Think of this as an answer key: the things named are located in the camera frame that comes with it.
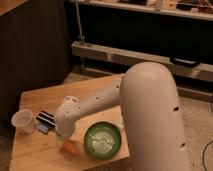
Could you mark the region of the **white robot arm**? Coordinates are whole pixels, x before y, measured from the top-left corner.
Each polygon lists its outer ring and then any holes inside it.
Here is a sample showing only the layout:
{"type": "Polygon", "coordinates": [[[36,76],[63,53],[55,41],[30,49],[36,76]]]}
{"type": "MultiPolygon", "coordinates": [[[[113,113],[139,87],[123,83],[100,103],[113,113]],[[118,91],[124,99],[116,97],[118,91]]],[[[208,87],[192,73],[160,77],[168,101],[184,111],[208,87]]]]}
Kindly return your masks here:
{"type": "Polygon", "coordinates": [[[191,170],[176,83],[164,65],[138,63],[85,100],[64,99],[56,135],[70,138],[77,120],[113,106],[121,109],[134,171],[191,170]]]}

